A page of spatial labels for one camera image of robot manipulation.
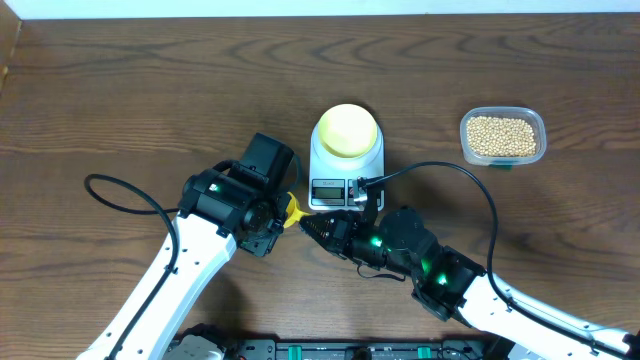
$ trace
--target green light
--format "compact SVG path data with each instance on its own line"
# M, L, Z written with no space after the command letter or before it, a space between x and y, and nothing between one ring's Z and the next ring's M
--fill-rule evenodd
M447 275L440 274L440 276L438 276L438 284L447 285Z
M429 270L431 270L431 267L429 266L429 262L427 261L427 259L422 259L420 262L422 263L422 271L424 271L424 273L427 274Z

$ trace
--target white backdrop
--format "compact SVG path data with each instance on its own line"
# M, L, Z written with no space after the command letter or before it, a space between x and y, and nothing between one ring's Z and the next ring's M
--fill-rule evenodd
M640 0L5 0L23 20L640 12Z

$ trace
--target wooden table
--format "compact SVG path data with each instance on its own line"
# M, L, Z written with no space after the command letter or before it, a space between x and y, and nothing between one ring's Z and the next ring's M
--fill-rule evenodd
M345 102L375 111L388 172L464 165L458 126L474 107L540 113L550 143L540 162L467 166L497 203L496 271L572 314L637 331L639 48L637 15L29 21L0 100L0 356L75 357L164 239L159 218L91 199L85 175L122 178L172 207L191 174L239 158L256 131L307 167L314 123ZM303 203L306 192L296 191ZM387 209L405 204L442 244L485 263L490 215L463 175L398 178ZM183 328L283 339L477 334L436 320L410 292L361 279L290 229L266 258L238 252Z

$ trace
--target digital scale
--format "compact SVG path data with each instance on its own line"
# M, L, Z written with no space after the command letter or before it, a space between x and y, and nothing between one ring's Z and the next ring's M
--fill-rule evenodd
M310 154L309 207L313 210L362 210L354 201L353 182L358 177L384 175L382 131L373 116L356 105L338 105L322 116L311 135ZM384 191L376 201L382 210Z

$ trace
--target clear plastic container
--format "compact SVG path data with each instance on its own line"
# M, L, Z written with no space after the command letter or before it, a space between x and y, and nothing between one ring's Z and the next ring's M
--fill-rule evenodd
M533 138L536 142L536 153L533 156L524 157L494 157L482 156L474 152L469 146L467 137L467 123L473 117L491 116L498 118L522 119L533 128ZM469 111L460 122L460 141L464 159L473 165L524 165L534 163L544 155L547 150L547 134L544 130L544 122L538 113L531 109L510 106L489 106L475 108Z

